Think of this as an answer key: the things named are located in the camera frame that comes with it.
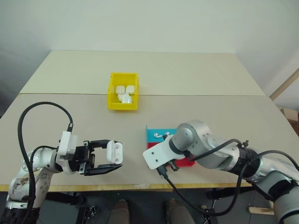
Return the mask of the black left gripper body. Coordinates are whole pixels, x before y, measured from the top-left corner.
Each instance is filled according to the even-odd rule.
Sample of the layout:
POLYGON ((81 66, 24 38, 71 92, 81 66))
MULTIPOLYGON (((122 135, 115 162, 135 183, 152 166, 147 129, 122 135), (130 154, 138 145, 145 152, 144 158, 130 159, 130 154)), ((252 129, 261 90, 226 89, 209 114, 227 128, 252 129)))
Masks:
POLYGON ((94 168, 95 154, 90 141, 84 141, 83 146, 76 147, 73 157, 73 171, 81 175, 92 175, 94 168))

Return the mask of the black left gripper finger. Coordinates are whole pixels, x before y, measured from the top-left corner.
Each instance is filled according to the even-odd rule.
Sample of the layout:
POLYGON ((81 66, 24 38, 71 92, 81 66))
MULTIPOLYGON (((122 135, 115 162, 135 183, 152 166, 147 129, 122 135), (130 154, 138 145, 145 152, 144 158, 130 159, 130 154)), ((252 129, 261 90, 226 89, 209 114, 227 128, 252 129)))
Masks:
POLYGON ((94 140, 90 141, 90 149, 94 150, 95 148, 106 149, 110 140, 94 140))
POLYGON ((103 164, 99 165, 96 168, 88 168, 85 172, 85 176, 93 176, 93 175, 104 175, 110 172, 113 172, 119 168, 121 168, 122 164, 103 164))

